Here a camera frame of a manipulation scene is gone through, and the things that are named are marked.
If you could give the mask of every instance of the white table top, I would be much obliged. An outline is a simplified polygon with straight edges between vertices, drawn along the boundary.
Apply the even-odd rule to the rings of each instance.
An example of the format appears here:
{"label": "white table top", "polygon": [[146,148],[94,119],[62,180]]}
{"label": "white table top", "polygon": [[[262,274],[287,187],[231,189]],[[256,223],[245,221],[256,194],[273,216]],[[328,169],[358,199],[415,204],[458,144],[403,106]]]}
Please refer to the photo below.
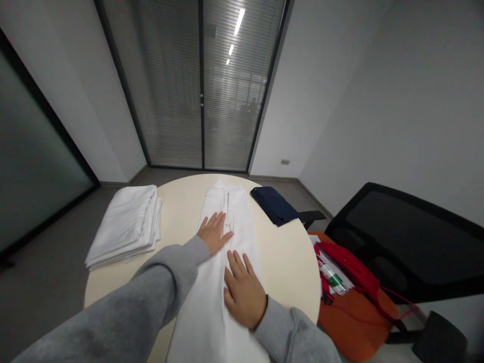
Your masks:
{"label": "white table top", "polygon": [[[174,180],[158,188],[161,206],[161,240],[154,252],[129,262],[117,262],[89,274],[84,296],[87,307],[128,282],[156,251],[167,245],[184,244],[196,232],[206,190],[221,179],[242,185],[248,192],[260,185],[237,176],[201,174]],[[293,220],[277,227],[250,198],[266,292],[286,307],[297,307],[316,322],[320,304],[320,278],[313,246],[303,224]],[[175,319],[158,334],[148,361],[164,362]]]}

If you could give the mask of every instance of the person's right hand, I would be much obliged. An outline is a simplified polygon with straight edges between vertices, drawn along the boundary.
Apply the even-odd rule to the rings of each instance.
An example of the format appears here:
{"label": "person's right hand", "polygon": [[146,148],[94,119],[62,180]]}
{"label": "person's right hand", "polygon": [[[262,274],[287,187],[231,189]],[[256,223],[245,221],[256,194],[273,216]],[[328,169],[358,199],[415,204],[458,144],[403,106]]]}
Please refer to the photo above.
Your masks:
{"label": "person's right hand", "polygon": [[233,254],[228,251],[227,256],[233,275],[225,267],[228,286],[223,291],[225,306],[239,324],[254,331],[266,312],[267,295],[246,254],[243,254],[245,266],[237,251]]}

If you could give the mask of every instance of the gray sweater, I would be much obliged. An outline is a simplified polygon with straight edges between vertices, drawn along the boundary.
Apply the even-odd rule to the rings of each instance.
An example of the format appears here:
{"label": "gray sweater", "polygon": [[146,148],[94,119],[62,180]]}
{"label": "gray sweater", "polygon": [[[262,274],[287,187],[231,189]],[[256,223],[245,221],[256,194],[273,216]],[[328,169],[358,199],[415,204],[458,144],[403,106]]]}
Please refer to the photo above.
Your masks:
{"label": "gray sweater", "polygon": [[[39,339],[14,362],[145,362],[158,331],[177,314],[209,258],[197,236],[167,246],[130,282]],[[299,309],[268,296],[255,337],[276,362],[341,362],[332,340]]]}

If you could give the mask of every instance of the bottle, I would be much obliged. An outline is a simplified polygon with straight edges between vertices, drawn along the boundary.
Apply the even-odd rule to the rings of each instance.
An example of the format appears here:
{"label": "bottle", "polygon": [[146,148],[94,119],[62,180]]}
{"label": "bottle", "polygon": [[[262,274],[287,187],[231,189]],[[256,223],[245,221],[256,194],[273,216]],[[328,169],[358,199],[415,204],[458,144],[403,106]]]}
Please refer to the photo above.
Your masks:
{"label": "bottle", "polygon": [[329,285],[333,288],[333,290],[338,295],[345,295],[348,292],[348,289],[344,286],[343,280],[333,272],[331,267],[328,264],[325,264],[318,258],[319,270],[323,274],[326,281],[328,281]]}

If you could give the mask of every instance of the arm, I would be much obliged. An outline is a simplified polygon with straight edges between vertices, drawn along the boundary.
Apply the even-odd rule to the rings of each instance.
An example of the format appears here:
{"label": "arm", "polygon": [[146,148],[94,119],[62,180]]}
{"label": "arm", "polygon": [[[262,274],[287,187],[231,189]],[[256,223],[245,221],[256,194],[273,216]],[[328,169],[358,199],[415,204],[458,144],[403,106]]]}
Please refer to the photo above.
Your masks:
{"label": "arm", "polygon": [[286,310],[266,295],[248,257],[227,253],[224,300],[228,311],[254,336],[278,363],[341,363],[333,341],[299,309]]}
{"label": "arm", "polygon": [[195,283],[198,264],[232,237],[221,236],[224,220],[223,213],[208,223],[205,218],[185,245],[161,249],[130,282],[55,328],[14,362],[146,361],[158,331],[175,317]]}
{"label": "arm", "polygon": [[331,338],[306,314],[296,308],[287,310],[270,296],[254,335],[276,362],[341,363]]}

